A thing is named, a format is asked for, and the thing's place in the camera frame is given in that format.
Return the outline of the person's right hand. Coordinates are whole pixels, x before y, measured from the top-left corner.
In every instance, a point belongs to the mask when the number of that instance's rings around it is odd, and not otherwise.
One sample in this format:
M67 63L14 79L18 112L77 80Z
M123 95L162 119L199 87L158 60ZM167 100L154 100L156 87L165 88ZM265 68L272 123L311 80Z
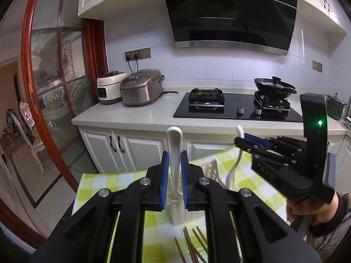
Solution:
M321 224L329 224L330 221L334 222L333 218L335 216L337 216L336 219L341 217L341 223L337 224L336 228L327 235L327 237L333 238L334 241L336 241L336 239L341 241L346 234L342 222L344 216L347 214L347 208L347 198L336 192L330 204L325 204L315 198L308 198L300 203L292 199L287 199L286 203L287 219L292 223L295 222L300 215L314 215L315 220L312 225L313 227L317 227Z

